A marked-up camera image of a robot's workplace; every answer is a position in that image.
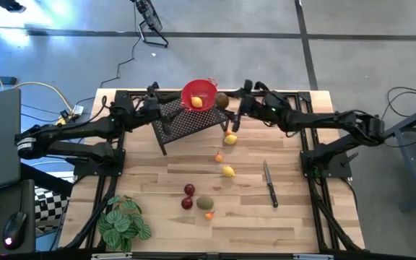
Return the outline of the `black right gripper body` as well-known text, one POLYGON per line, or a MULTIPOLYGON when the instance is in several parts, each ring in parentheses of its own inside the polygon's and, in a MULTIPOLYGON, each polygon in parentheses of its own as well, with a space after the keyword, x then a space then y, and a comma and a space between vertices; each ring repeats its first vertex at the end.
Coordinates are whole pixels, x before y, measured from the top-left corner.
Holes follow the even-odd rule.
POLYGON ((264 116, 266 111, 254 96, 246 95, 241 99, 238 113, 243 116, 264 116))

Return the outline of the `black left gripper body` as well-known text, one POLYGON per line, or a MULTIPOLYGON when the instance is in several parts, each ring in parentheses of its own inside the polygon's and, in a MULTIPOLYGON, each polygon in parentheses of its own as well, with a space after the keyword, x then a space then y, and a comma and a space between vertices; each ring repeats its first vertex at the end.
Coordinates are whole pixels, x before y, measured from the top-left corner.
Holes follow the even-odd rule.
POLYGON ((155 96, 145 95, 142 98, 139 117, 145 121, 155 121, 163 117, 160 102, 155 96))

